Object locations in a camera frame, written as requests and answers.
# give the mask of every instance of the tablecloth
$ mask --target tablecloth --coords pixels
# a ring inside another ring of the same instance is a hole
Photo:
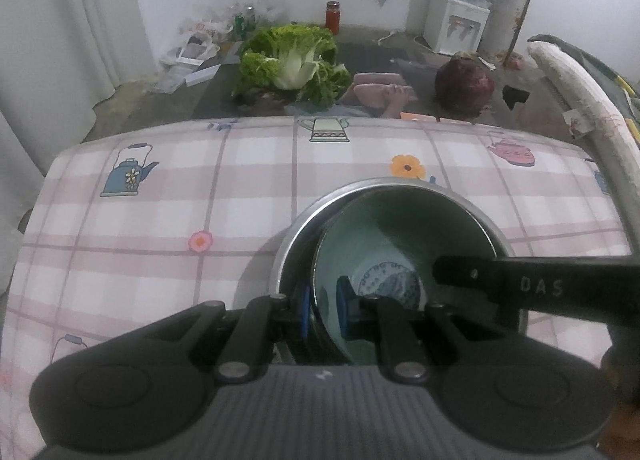
[[[2,458],[42,448],[28,392],[52,360],[207,299],[244,307],[266,293],[301,211],[390,175],[465,196],[520,256],[629,254],[588,155],[530,133],[428,118],[248,117],[79,145],[51,166],[15,268],[0,350]],[[534,315],[529,332],[593,361],[609,345],[603,325],[566,318]]]

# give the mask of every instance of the white curtain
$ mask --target white curtain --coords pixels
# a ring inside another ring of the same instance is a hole
[[[115,86],[153,71],[137,0],[0,0],[0,293],[52,161]]]

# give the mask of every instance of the purple round vegetable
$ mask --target purple round vegetable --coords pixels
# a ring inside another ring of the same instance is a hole
[[[494,80],[478,60],[455,55],[438,69],[436,101],[452,119],[474,119],[491,102]]]

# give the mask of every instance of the blue kettle print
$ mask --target blue kettle print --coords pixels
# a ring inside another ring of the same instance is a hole
[[[146,164],[153,146],[146,143],[130,145],[118,153],[113,169],[100,196],[133,196],[138,194],[140,182],[159,163]]]

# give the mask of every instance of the white logo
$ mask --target white logo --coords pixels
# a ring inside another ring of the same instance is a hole
[[[316,374],[316,377],[320,380],[327,380],[329,377],[333,377],[334,374],[332,374],[329,370],[322,370],[321,372],[318,372]]]

